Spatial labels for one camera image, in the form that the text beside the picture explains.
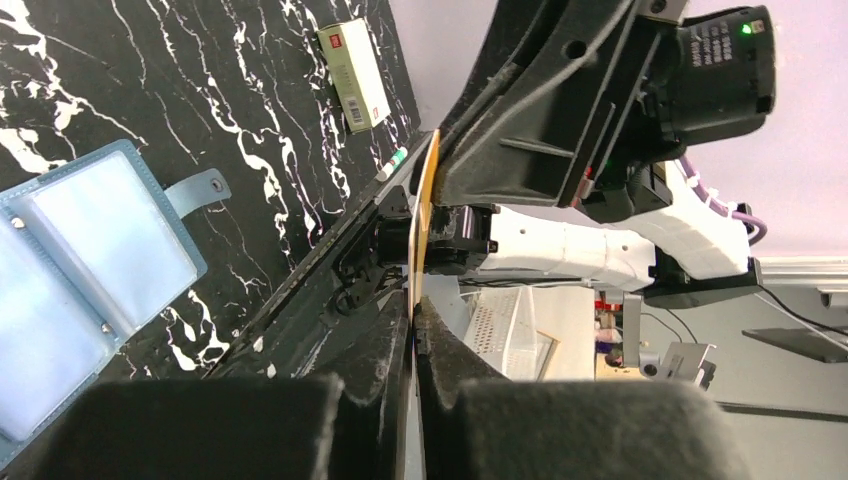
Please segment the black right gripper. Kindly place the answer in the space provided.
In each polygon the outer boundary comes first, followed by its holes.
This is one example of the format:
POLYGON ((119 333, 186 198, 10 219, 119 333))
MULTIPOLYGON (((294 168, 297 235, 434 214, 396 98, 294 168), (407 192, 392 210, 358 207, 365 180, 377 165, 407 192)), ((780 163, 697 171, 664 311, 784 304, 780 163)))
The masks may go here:
POLYGON ((500 1, 414 192, 439 206, 575 207, 622 222, 681 201, 671 164, 761 128, 776 100, 765 6, 500 1))

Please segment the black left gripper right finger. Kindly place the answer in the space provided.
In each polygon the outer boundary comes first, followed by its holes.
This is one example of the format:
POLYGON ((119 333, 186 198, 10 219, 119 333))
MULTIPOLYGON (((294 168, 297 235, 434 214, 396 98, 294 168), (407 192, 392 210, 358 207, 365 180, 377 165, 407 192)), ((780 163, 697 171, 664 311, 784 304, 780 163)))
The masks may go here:
POLYGON ((675 381, 522 382, 414 310, 429 479, 745 479, 720 409, 675 381))

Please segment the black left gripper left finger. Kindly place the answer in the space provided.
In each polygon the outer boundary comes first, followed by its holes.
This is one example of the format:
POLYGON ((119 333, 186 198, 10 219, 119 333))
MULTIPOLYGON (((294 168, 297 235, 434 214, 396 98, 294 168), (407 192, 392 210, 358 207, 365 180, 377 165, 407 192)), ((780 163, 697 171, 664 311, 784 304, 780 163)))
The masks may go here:
POLYGON ((408 304, 301 378, 98 385, 67 411, 43 479, 394 479, 403 473, 408 304))

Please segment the gold black striped card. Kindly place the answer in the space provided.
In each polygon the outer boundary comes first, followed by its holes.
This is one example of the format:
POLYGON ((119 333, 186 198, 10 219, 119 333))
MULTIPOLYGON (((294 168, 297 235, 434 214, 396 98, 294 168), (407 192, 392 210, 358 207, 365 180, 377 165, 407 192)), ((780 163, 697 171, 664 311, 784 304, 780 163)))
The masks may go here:
POLYGON ((410 319, 414 318, 415 308, 422 298, 424 265, 433 209, 431 198, 439 162, 440 142, 441 132, 436 129, 421 164, 419 180, 414 183, 414 186, 417 187, 417 194, 411 209, 407 264, 407 313, 410 319))

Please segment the blue card holder wallet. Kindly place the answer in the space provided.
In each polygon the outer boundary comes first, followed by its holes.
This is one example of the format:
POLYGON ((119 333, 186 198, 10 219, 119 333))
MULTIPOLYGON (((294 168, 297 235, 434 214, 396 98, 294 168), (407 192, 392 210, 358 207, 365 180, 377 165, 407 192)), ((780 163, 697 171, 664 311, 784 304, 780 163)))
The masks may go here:
POLYGON ((210 168, 163 188, 121 139, 1 194, 1 461, 208 269, 184 225, 226 200, 210 168))

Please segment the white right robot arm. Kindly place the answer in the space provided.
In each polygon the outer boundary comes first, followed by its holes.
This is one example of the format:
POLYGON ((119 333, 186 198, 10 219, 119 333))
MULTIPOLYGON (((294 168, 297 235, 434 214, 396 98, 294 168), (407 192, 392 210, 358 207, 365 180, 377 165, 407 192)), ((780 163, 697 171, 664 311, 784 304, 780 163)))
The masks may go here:
POLYGON ((686 153, 764 125, 774 25, 763 5, 686 9, 498 2, 460 98, 412 157, 415 205, 366 235, 372 262, 552 274, 667 309, 757 291, 765 225, 710 192, 686 153))

